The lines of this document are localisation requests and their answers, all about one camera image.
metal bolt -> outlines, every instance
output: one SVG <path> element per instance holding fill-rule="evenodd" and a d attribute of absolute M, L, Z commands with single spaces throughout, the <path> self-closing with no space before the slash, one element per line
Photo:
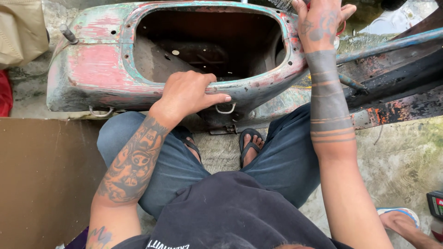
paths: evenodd
<path fill-rule="evenodd" d="M 68 28 L 66 24 L 60 25 L 60 32 L 63 34 L 64 37 L 71 43 L 72 45 L 78 43 L 77 37 L 75 37 L 74 33 Z"/>

tattooed arm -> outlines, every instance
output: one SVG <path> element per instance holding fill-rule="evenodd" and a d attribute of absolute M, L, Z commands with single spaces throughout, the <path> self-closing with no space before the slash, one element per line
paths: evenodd
<path fill-rule="evenodd" d="M 355 132 L 336 68 L 335 33 L 356 7 L 340 8 L 340 0 L 312 0 L 308 12 L 302 0 L 292 4 L 311 71 L 311 139 L 331 235 L 355 249 L 391 249 L 358 169 Z"/>
<path fill-rule="evenodd" d="M 87 249 L 109 249 L 141 233 L 136 205 L 151 179 L 166 135 L 187 115 L 231 100 L 205 94 L 213 74 L 172 74 L 162 98 L 123 147 L 103 177 L 91 205 Z"/>

brown cardboard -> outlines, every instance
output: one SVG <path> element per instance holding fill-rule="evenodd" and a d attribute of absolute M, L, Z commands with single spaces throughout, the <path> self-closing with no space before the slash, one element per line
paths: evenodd
<path fill-rule="evenodd" d="M 103 123 L 0 118 L 0 248 L 54 249 L 87 227 Z"/>

jeans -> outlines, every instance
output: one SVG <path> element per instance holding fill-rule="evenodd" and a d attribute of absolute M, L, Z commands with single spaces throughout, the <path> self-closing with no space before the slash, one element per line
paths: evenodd
<path fill-rule="evenodd" d="M 310 137 L 310 103 L 271 122 L 261 152 L 241 172 L 282 194 L 300 208 L 320 184 L 319 162 Z M 97 147 L 109 167 L 139 128 L 145 115 L 126 112 L 110 118 L 101 128 Z M 139 200 L 148 214 L 158 219 L 176 192 L 210 173 L 183 142 L 171 133 L 165 138 L 151 181 Z"/>

red cloth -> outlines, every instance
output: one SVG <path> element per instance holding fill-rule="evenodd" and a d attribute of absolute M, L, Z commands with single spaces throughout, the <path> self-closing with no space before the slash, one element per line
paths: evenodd
<path fill-rule="evenodd" d="M 0 70 L 0 117 L 8 117 L 12 108 L 12 90 L 6 70 Z"/>

